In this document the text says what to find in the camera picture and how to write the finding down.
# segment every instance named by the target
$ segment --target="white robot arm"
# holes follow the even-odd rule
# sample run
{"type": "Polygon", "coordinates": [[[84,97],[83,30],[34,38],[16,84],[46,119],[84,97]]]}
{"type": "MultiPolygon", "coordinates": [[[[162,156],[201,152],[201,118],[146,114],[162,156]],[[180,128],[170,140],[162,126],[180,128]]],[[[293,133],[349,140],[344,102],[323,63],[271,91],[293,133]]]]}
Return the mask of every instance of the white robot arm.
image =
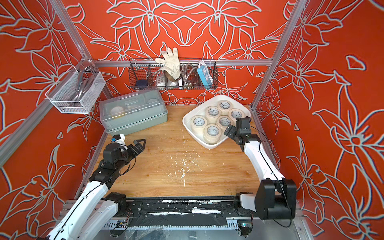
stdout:
{"type": "Polygon", "coordinates": [[[256,194],[236,194],[235,208],[256,212],[260,219],[293,219],[296,206],[296,185],[285,179],[267,156],[262,141],[251,133],[251,119],[237,118],[236,126],[229,125],[224,135],[240,145],[249,157],[260,180],[256,194]]]}
{"type": "Polygon", "coordinates": [[[100,161],[99,167],[89,178],[83,193],[45,239],[92,240],[111,217],[118,212],[127,212],[126,196],[110,193],[96,213],[89,218],[97,203],[120,176],[122,167],[128,165],[145,148],[145,139],[135,140],[134,146],[132,144],[126,146],[124,139],[123,134],[113,136],[112,143],[108,144],[103,151],[104,159],[100,161]]]}

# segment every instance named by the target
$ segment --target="masking tape roll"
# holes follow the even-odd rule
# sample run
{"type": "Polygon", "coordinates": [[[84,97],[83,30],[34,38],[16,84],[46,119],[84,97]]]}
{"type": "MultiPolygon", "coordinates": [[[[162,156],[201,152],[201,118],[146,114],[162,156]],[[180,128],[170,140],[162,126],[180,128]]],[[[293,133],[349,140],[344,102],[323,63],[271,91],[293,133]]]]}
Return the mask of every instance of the masking tape roll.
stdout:
{"type": "Polygon", "coordinates": [[[201,134],[204,132],[204,128],[207,126],[208,122],[205,117],[196,115],[191,119],[191,128],[192,132],[196,134],[201,134]]]}
{"type": "Polygon", "coordinates": [[[228,116],[221,116],[217,119],[216,125],[223,130],[223,132],[227,129],[228,125],[235,126],[235,123],[232,121],[232,119],[228,116]]]}
{"type": "Polygon", "coordinates": [[[220,101],[217,107],[220,109],[222,116],[228,116],[228,112],[232,109],[232,104],[228,101],[220,101]]]}
{"type": "Polygon", "coordinates": [[[204,141],[208,144],[218,143],[222,133],[223,131],[219,126],[217,126],[216,124],[209,124],[204,128],[204,141]]]}
{"type": "Polygon", "coordinates": [[[215,124],[217,119],[221,116],[221,111],[218,107],[209,106],[205,111],[205,118],[209,124],[215,124]]]}
{"type": "Polygon", "coordinates": [[[232,108],[228,112],[228,117],[230,117],[232,119],[232,121],[234,122],[234,124],[236,124],[236,118],[245,118],[245,114],[240,109],[232,108]]]}

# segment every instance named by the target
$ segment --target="work glove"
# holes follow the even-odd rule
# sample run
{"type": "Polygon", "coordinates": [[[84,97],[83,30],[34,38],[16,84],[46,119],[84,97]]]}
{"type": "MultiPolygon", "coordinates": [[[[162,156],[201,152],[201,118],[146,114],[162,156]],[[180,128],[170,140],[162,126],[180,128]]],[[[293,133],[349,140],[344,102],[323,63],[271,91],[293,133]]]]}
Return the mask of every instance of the work glove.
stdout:
{"type": "Polygon", "coordinates": [[[163,55],[164,59],[156,58],[155,62],[164,64],[160,70],[165,70],[171,75],[175,80],[180,77],[180,61],[179,54],[177,52],[177,48],[173,48],[173,52],[171,48],[167,48],[167,51],[161,51],[161,55],[163,55]]]}

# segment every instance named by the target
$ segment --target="tape roll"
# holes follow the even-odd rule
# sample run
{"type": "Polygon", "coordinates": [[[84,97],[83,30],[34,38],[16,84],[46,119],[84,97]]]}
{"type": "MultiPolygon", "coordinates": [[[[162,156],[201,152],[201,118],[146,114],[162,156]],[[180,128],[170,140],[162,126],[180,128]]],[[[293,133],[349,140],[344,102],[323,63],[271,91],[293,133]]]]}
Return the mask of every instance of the tape roll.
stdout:
{"type": "Polygon", "coordinates": [[[232,104],[228,101],[220,101],[217,107],[220,109],[222,116],[228,116],[228,112],[232,109],[232,104]]]}
{"type": "Polygon", "coordinates": [[[235,125],[232,119],[228,116],[221,116],[217,119],[216,122],[216,125],[219,126],[223,131],[225,131],[230,124],[233,126],[235,125]]]}
{"type": "Polygon", "coordinates": [[[204,128],[204,141],[208,144],[218,143],[222,132],[221,128],[216,124],[209,124],[204,128]]]}
{"type": "Polygon", "coordinates": [[[141,107],[140,106],[129,106],[128,107],[128,113],[131,114],[131,113],[136,113],[136,112],[139,112],[141,111],[141,107]]]}
{"type": "Polygon", "coordinates": [[[159,104],[159,100],[157,98],[151,98],[147,101],[147,107],[155,107],[159,104]]]}
{"type": "Polygon", "coordinates": [[[221,111],[218,107],[209,106],[205,111],[205,118],[209,124],[215,124],[217,119],[221,116],[221,111]]]}
{"type": "Polygon", "coordinates": [[[245,118],[245,114],[240,109],[232,108],[228,112],[228,117],[236,124],[236,118],[245,118]]]}
{"type": "Polygon", "coordinates": [[[207,126],[208,122],[205,117],[197,115],[191,119],[191,128],[192,132],[201,134],[204,132],[204,128],[207,126]]]}

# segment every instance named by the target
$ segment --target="white bowl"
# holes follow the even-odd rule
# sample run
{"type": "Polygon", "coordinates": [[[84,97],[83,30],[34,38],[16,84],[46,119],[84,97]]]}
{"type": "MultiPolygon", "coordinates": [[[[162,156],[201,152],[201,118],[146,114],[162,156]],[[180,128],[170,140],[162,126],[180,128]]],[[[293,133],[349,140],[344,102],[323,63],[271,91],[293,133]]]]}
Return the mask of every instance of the white bowl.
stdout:
{"type": "Polygon", "coordinates": [[[204,141],[203,139],[203,134],[195,134],[194,132],[192,132],[192,129],[191,129],[191,119],[196,116],[196,115],[201,115],[201,116],[205,116],[205,110],[207,107],[209,106],[217,106],[217,104],[220,102],[220,101],[228,101],[232,104],[232,108],[237,108],[237,109],[240,109],[244,112],[244,114],[248,117],[251,116],[251,112],[246,108],[244,107],[241,103],[239,103],[238,101],[226,96],[226,95],[217,95],[211,99],[209,99],[208,101],[204,102],[203,104],[195,107],[192,111],[190,111],[189,113],[187,113],[184,117],[183,117],[183,125],[184,127],[187,129],[187,131],[189,132],[189,134],[198,142],[200,143],[201,146],[205,147],[205,148],[208,148],[208,149],[213,149],[217,146],[219,146],[220,144],[222,144],[222,142],[224,142],[228,137],[226,135],[222,135],[220,137],[220,140],[218,143],[216,144],[208,144],[204,141]]]}

